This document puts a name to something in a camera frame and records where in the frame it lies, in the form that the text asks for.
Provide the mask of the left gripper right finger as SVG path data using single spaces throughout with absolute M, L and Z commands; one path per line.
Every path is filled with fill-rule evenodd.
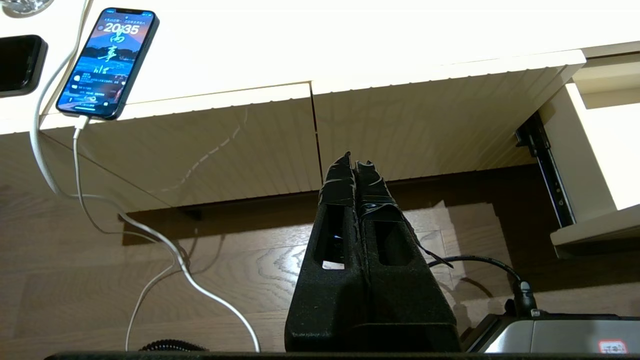
M 368 343 L 375 351 L 459 351 L 457 319 L 384 178 L 368 161 L 357 162 L 355 180 Z

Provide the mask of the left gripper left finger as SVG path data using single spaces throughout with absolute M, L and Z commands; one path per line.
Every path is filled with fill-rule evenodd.
M 364 323 L 364 249 L 356 210 L 351 154 L 328 169 L 285 321 L 288 351 L 346 351 L 351 330 Z

